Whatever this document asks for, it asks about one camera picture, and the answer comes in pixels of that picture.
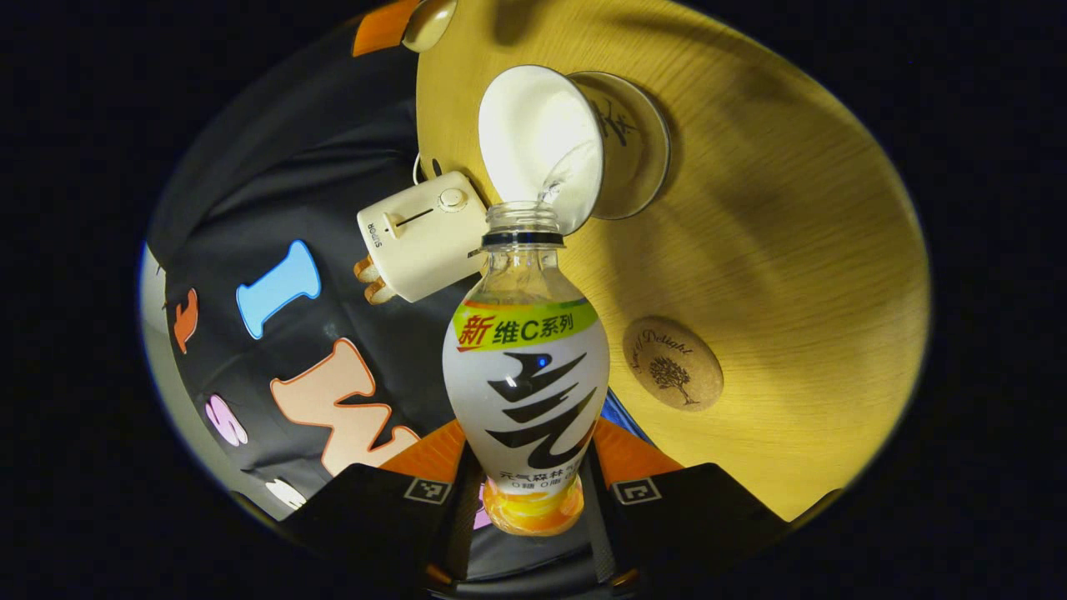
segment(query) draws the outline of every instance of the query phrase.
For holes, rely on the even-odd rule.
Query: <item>wooden table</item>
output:
[[[619,75],[669,122],[660,196],[591,219],[560,252],[607,329],[625,408],[671,457],[720,464],[784,519],[846,486],[906,408],[930,321],[922,234],[875,140],[787,61],[666,0],[460,0],[419,59],[426,173],[435,159],[499,202],[478,105],[519,64]],[[647,315],[718,357],[712,408],[672,409],[631,374],[623,331]]]

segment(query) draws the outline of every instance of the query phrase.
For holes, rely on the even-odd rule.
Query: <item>plastic bottle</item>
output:
[[[607,335],[559,270],[551,205],[498,204],[487,220],[489,269],[448,326],[445,386],[493,524],[557,535],[585,506],[578,467],[607,394]]]

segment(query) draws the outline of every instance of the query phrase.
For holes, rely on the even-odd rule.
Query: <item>dark background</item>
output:
[[[375,4],[30,3],[5,19],[7,239],[14,257],[44,250],[12,260],[7,287],[15,597],[362,597],[185,453],[152,400],[136,277],[156,199],[212,115]],[[700,5],[821,81],[883,144],[926,231],[937,314],[917,400],[855,490],[695,596],[1062,591],[1051,442],[1067,436],[1040,411],[1063,391],[1038,379],[1056,374],[1062,329],[1042,228],[1062,192],[1039,176],[1067,174],[1050,42],[1064,9]]]

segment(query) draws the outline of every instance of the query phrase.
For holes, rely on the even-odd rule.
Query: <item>green label band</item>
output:
[[[589,300],[559,304],[464,302],[452,317],[459,351],[498,351],[570,337],[596,322]]]

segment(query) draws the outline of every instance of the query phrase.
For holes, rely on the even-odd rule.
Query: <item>bottle label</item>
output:
[[[460,352],[525,348],[563,340],[598,321],[583,298],[557,304],[499,305],[465,301],[452,317]]]
[[[607,335],[588,300],[464,302],[442,359],[452,410],[500,491],[567,489],[607,394]]]

